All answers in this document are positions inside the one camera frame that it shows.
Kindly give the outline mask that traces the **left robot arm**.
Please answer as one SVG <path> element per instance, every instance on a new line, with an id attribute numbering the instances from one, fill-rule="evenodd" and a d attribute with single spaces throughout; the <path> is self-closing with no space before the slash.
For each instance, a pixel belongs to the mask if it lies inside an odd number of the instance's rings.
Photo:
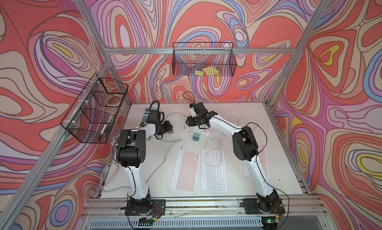
<path id="1" fill-rule="evenodd" d="M 155 137 L 158 140 L 163 135 L 173 131 L 173 126 L 165 120 L 164 112 L 160 111 L 160 103 L 155 100 L 150 104 L 146 121 L 134 129 L 124 129 L 117 138 L 116 162 L 125 168 L 131 184 L 134 201 L 146 201 L 150 198 L 149 187 L 140 173 L 140 165 L 146 158 L 146 140 Z"/>

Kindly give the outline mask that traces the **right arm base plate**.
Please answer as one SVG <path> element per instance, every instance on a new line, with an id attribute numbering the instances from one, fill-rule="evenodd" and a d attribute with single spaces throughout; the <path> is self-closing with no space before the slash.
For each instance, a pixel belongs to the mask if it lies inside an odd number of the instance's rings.
<path id="1" fill-rule="evenodd" d="M 268 205 L 265 200 L 259 200 L 257 198 L 246 198 L 240 202 L 240 206 L 245 209 L 245 213 L 247 215 L 263 214 L 282 216 L 286 213 L 281 199 L 277 199 Z"/>

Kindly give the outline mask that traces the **teal USB charger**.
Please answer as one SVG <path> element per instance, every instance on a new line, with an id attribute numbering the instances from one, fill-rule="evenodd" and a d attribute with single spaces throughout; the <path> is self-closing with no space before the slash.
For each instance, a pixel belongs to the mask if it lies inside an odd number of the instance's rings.
<path id="1" fill-rule="evenodd" d="M 200 136 L 201 136 L 200 133 L 194 133 L 193 137 L 192 137 L 192 140 L 193 141 L 199 141 L 200 140 Z"/>

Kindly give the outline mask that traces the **blue calculator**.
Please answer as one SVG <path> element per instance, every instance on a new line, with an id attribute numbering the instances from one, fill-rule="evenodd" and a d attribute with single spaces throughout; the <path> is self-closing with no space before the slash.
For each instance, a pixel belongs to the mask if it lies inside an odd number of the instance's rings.
<path id="1" fill-rule="evenodd" d="M 149 114 L 150 114 L 150 109 L 149 108 L 145 108 L 145 111 L 144 111 L 141 123 L 148 122 Z"/>

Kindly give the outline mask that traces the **yellow sticky notes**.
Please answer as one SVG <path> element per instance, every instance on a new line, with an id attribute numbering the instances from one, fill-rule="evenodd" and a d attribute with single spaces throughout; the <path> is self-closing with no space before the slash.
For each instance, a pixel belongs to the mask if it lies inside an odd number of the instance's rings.
<path id="1" fill-rule="evenodd" d="M 215 75 L 219 75 L 219 71 L 215 67 L 209 66 L 201 70 L 196 70 L 194 74 L 196 76 L 215 76 Z"/>

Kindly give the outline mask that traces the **white power strip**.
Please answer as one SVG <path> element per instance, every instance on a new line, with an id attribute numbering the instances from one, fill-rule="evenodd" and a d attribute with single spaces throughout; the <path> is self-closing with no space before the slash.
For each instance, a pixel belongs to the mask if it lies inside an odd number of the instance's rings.
<path id="1" fill-rule="evenodd" d="M 199 131 L 204 134 L 205 136 L 210 136 L 211 135 L 211 132 L 208 130 L 208 128 L 204 128 L 204 127 L 198 127 Z"/>

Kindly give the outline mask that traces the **white keyboard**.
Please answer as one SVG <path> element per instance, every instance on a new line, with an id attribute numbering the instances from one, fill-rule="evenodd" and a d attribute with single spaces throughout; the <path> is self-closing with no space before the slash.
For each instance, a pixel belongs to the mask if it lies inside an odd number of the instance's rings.
<path id="1" fill-rule="evenodd" d="M 203 192 L 228 192 L 225 155 L 220 150 L 202 150 L 201 190 Z"/>

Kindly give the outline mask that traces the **pink keyboard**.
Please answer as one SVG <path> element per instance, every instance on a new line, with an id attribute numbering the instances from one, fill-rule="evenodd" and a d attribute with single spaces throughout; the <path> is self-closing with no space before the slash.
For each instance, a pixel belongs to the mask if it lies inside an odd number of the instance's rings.
<path id="1" fill-rule="evenodd" d="M 269 173 L 267 171 L 267 167 L 268 167 L 268 163 L 267 163 L 267 158 L 266 158 L 266 151 L 262 151 L 261 150 L 265 147 L 265 143 L 258 143 L 258 151 L 260 152 L 260 155 L 257 157 L 257 159 L 260 161 L 261 165 L 262 165 L 262 168 L 264 170 L 264 173 L 265 173 L 265 177 L 267 177 L 267 179 L 270 178 L 269 176 Z M 243 175 L 246 176 L 246 177 L 251 177 L 251 174 L 247 168 L 247 166 L 245 165 L 245 163 L 243 163 Z"/>
<path id="2" fill-rule="evenodd" d="M 180 149 L 177 154 L 170 189 L 173 191 L 196 194 L 200 163 L 200 152 Z"/>

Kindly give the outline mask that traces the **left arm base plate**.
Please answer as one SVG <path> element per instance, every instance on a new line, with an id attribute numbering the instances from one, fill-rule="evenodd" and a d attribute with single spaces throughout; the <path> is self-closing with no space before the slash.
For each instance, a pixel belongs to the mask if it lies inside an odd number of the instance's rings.
<path id="1" fill-rule="evenodd" d="M 165 214 L 165 199 L 134 199 L 131 198 L 127 202 L 125 208 L 126 216 L 162 216 Z"/>

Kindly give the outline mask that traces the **clear cup of pens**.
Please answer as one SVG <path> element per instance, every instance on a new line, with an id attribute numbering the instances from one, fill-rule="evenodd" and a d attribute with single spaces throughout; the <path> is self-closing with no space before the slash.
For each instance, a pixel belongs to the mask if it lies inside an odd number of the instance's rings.
<path id="1" fill-rule="evenodd" d="M 111 140 L 111 145 L 113 148 L 117 148 L 118 147 L 118 144 L 119 144 L 119 135 L 115 136 L 112 140 Z"/>

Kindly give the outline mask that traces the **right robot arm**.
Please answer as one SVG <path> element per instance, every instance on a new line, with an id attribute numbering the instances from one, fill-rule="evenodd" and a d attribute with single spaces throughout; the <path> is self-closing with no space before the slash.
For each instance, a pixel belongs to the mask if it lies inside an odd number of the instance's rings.
<path id="1" fill-rule="evenodd" d="M 235 156 L 244 162 L 255 182 L 256 195 L 259 204 L 264 205 L 264 211 L 268 212 L 280 197 L 276 189 L 268 182 L 267 175 L 262 167 L 259 153 L 259 145 L 253 130 L 245 125 L 235 125 L 221 117 L 215 111 L 208 111 L 203 103 L 191 103 L 189 105 L 191 115 L 187 117 L 186 124 L 190 127 L 205 125 L 216 129 L 226 136 L 232 137 L 233 152 Z"/>

